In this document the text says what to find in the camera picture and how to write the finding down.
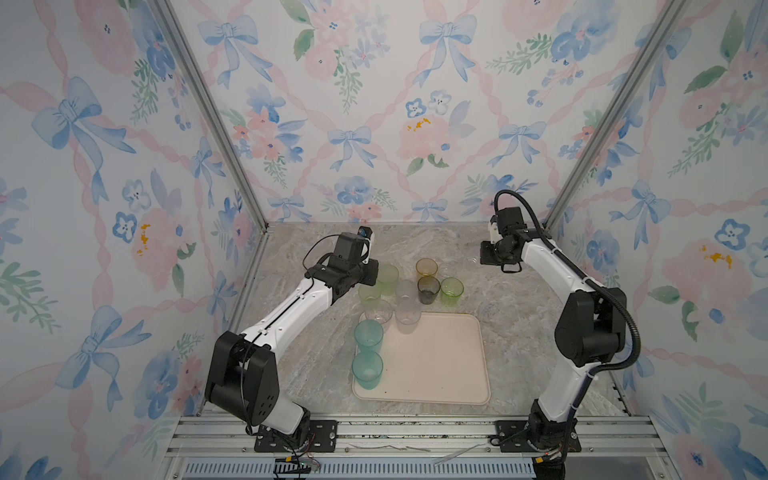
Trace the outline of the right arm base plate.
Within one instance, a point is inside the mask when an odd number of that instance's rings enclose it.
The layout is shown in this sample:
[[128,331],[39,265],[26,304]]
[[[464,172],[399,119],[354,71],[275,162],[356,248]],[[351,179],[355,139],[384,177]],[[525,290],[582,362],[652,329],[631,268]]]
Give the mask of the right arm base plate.
[[565,442],[565,427],[565,422],[531,425],[528,420],[498,420],[488,440],[503,453],[554,454]]

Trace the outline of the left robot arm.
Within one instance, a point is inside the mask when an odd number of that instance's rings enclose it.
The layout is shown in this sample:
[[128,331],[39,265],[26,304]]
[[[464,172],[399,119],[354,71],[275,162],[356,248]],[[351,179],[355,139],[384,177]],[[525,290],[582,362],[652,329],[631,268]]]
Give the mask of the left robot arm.
[[214,344],[205,401],[246,423],[253,433],[265,427],[303,444],[310,412],[281,393],[279,360],[319,314],[357,285],[376,284],[379,262],[372,258],[374,233],[362,226],[336,236],[334,250],[304,269],[295,290],[256,324],[226,331]]

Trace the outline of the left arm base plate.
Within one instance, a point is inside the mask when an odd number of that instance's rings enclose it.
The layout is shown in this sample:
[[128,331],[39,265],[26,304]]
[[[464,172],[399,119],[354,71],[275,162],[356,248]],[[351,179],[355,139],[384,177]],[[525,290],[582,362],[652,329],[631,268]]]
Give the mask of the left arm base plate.
[[286,434],[261,425],[255,436],[257,453],[333,453],[338,437],[336,420],[308,420]]

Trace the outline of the tall teal cup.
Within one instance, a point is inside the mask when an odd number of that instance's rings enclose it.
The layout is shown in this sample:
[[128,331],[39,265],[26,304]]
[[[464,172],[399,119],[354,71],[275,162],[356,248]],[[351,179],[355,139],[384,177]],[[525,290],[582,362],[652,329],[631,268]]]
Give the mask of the tall teal cup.
[[356,382],[365,390],[376,388],[383,373],[381,356],[370,350],[358,353],[352,363],[352,373]]
[[361,352],[379,353],[384,339],[383,326],[376,320],[363,320],[356,325],[354,338]]

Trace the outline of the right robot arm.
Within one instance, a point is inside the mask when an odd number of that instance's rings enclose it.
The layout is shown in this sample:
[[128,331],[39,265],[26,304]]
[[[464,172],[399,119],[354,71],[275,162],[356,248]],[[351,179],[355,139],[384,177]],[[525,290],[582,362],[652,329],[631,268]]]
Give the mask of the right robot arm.
[[575,265],[547,236],[528,227],[522,209],[496,211],[491,239],[480,246],[480,262],[512,273],[534,269],[563,302],[554,330],[558,359],[544,392],[534,401],[526,425],[527,442],[539,451],[567,448],[576,412],[596,375],[625,345],[626,321],[601,286]]

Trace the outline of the tall frosted clear cup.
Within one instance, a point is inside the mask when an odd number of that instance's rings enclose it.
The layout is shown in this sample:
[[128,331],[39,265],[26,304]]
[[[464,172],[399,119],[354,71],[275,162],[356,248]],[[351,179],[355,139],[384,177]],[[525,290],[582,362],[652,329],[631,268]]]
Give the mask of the tall frosted clear cup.
[[410,334],[418,328],[421,320],[421,303],[417,299],[400,298],[395,308],[397,329],[402,334]]

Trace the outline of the clear glass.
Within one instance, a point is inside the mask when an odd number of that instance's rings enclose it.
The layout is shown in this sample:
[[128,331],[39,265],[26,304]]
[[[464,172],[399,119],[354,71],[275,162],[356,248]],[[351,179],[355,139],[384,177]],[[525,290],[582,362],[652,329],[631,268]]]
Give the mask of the clear glass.
[[390,328],[393,315],[394,309],[386,300],[368,300],[363,305],[364,319],[378,322],[382,326],[384,332],[387,332]]

